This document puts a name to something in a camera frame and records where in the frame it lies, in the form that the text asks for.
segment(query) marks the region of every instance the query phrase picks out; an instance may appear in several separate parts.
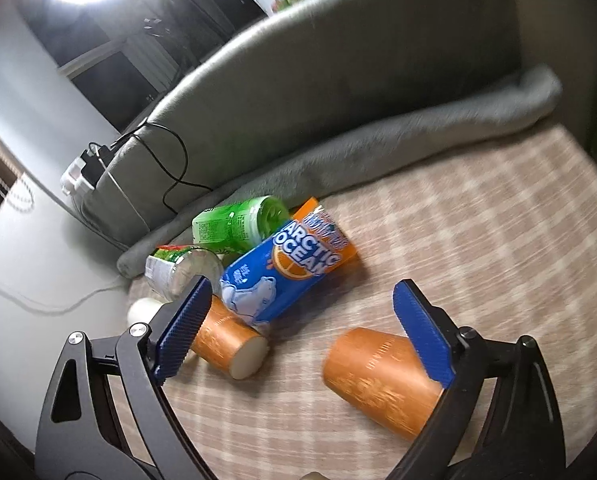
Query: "green plastic bottle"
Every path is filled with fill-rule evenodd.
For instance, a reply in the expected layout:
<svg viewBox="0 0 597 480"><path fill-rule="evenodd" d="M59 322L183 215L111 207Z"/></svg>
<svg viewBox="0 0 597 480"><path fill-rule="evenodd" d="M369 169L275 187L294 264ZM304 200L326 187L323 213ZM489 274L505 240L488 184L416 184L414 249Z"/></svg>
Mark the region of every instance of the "green plastic bottle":
<svg viewBox="0 0 597 480"><path fill-rule="evenodd" d="M290 219L275 196L207 209L192 220L194 244L217 254L246 253Z"/></svg>

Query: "plaid fabric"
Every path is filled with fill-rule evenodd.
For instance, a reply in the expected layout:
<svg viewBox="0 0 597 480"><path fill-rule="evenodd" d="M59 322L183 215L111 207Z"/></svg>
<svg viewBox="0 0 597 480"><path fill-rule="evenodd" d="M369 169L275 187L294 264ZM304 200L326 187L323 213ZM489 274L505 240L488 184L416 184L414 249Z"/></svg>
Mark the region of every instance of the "plaid fabric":
<svg viewBox="0 0 597 480"><path fill-rule="evenodd" d="M221 480L382 479L408 442L322 383L335 339L365 326L403 333L391 293L413 278L457 325L539 342L572 460L597 429L597 169L554 128L437 158L323 200L359 250L275 327L274 353L250 380L189 360L165 385ZM138 280L131 297L147 294ZM460 452L479 433L487 387ZM121 419L130 413L122 407ZM128 437L139 456L138 434Z"/></svg>

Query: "orange paper cup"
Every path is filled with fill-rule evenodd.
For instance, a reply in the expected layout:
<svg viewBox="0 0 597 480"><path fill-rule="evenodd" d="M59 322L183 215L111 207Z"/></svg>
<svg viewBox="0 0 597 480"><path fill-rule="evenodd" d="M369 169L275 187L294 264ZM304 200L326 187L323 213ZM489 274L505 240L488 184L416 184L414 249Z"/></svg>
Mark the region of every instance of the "orange paper cup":
<svg viewBox="0 0 597 480"><path fill-rule="evenodd" d="M242 322L216 296L192 343L192 350L234 379L245 379L262 365L267 339Z"/></svg>
<svg viewBox="0 0 597 480"><path fill-rule="evenodd" d="M408 439L421 433L443 392L408 338L367 328L336 340L323 365L323 381L372 420Z"/></svg>

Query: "power cord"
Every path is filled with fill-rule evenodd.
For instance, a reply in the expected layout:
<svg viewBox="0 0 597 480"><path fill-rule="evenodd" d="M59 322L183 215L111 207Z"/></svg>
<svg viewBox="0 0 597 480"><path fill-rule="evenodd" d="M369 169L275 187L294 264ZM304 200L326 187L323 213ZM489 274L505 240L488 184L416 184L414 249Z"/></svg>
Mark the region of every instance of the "power cord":
<svg viewBox="0 0 597 480"><path fill-rule="evenodd" d="M180 176L174 176L164 165L163 163L160 161L160 159L156 156L156 153L153 152L152 148L150 148L147 145L147 142L145 142L145 140L143 140L141 137L139 137L136 132L139 131L143 126L152 126L154 128L160 128L161 130L165 130L166 132L170 133L171 135L176 137L176 140L178 140L179 144L181 144L181 149L182 149L182 153L183 156L185 158L185 164L184 167L181 171L181 175ZM187 152L187 148L185 147L185 143L183 142L183 140L181 139L181 136L179 134L177 134L175 131L169 129L167 126L163 126L163 124L158 124L158 123L152 123L150 121L147 121L147 119L141 121L139 123L139 125L134 128L133 130L131 130L131 132L127 132L125 134L122 134L117 140L115 140L114 142L111 143L110 145L110 149L111 150L115 150L115 148L120 147L121 145L123 145L125 142L127 142L131 137L133 137L134 139L136 139L139 143L141 143L141 145L143 145L143 147L147 150L147 152L152 156L152 158L154 159L154 161L158 164L159 168L161 168L161 170L163 170L163 173L165 173L168 177L170 177L174 182L172 183L172 185L167 188L167 190L165 190L165 192L163 193L163 196L161 198L161 202L163 203L163 205L168 208L172 213L174 213L175 215L178 214L178 211L176 209L174 209L172 206L170 206L166 201L165 198L167 197L167 195L172 192L172 190L178 186L179 184L183 184L184 186L191 186L191 187L199 187L201 189L206 189L208 191L214 191L211 187L209 186L205 186L205 184L197 184L195 182L188 182L187 180L183 180L182 178L185 176L185 173L187 173L188 167L189 167L189 163L190 163L190 157L189 154Z"/></svg>

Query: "blue textured pad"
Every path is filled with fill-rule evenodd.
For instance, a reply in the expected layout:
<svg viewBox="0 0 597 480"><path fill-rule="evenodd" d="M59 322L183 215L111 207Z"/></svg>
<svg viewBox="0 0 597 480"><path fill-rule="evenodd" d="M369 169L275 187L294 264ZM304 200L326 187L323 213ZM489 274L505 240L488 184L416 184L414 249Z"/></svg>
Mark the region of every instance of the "blue textured pad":
<svg viewBox="0 0 597 480"><path fill-rule="evenodd" d="M436 324L405 282L398 282L392 295L394 312L407 332L428 376L444 388L454 379L451 349Z"/></svg>
<svg viewBox="0 0 597 480"><path fill-rule="evenodd" d="M203 278L188 295L156 345L156 366L154 379L162 385L166 378L174 377L196 337L200 326L210 311L212 285Z"/></svg>

